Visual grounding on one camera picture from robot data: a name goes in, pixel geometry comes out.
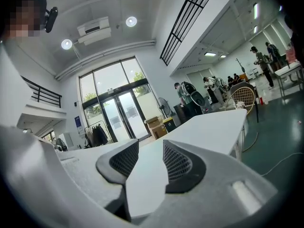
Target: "person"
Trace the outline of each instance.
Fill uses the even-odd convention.
[[[267,46],[270,60],[275,64],[277,70],[281,69],[281,55],[279,53],[279,50],[273,44],[269,44],[268,42],[265,44]]]
[[[177,95],[179,96],[181,103],[189,109],[191,116],[197,116],[203,114],[200,106],[194,103],[190,95],[186,95],[186,93],[184,92],[183,88],[179,83],[175,83],[174,87],[177,90]]]
[[[228,86],[231,88],[234,85],[234,80],[232,77],[228,76]]]
[[[261,69],[264,72],[264,75],[266,76],[267,80],[269,81],[269,89],[272,89],[274,87],[274,82],[272,81],[271,75],[269,73],[269,69],[267,66],[267,60],[265,56],[261,53],[258,52],[256,47],[251,47],[252,53],[256,55],[257,61],[254,62],[255,65],[259,65]]]
[[[213,91],[215,97],[217,98],[218,102],[220,103],[220,109],[224,107],[224,100],[223,100],[223,97],[222,97],[222,93],[221,91],[219,90],[219,88],[217,87],[217,84],[215,82],[215,79],[214,78],[211,78],[211,77],[204,77],[203,78],[204,80],[204,83],[205,83],[205,88],[209,88]]]
[[[288,15],[285,16],[285,23],[293,32],[290,40],[294,47],[295,57],[302,67],[304,67],[304,38],[299,35],[298,30]]]
[[[234,81],[235,85],[238,84],[239,82],[241,82],[241,79],[239,78],[239,75],[233,74],[233,76],[234,76],[233,81]]]

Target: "standing fan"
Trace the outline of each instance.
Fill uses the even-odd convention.
[[[164,98],[158,98],[157,106],[161,113],[164,114],[166,118],[168,118],[168,115],[170,115],[171,113],[171,109],[168,105],[168,102]]]

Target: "green floor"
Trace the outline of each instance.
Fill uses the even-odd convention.
[[[282,99],[270,101],[268,105],[259,105],[259,123],[253,110],[248,116],[248,134],[244,149],[255,145],[243,153],[243,163],[264,174],[281,159],[301,150],[304,144],[304,92],[300,91]],[[294,155],[265,176],[279,190],[288,189],[292,183],[298,162],[304,161],[304,155]]]

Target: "ceiling light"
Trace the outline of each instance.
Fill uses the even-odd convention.
[[[73,43],[69,39],[65,39],[61,42],[61,47],[64,50],[69,50],[72,47]]]
[[[128,27],[133,27],[137,24],[137,19],[135,17],[129,17],[125,23]]]
[[[210,57],[214,57],[216,54],[215,53],[211,53],[211,52],[206,52],[205,56],[210,56]]]
[[[258,3],[255,3],[253,5],[253,9],[254,9],[254,12],[255,12],[255,19],[258,17]]]

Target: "black railing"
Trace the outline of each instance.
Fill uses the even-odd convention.
[[[208,1],[185,0],[161,53],[160,58],[167,66]]]
[[[50,91],[44,87],[41,87],[37,84],[35,84],[34,82],[28,80],[25,77],[22,77],[24,79],[24,81],[28,84],[28,86],[33,90],[33,95],[32,95],[32,99],[34,99],[37,102],[47,102],[50,103],[52,105],[57,105],[59,106],[59,108],[61,108],[61,95]]]

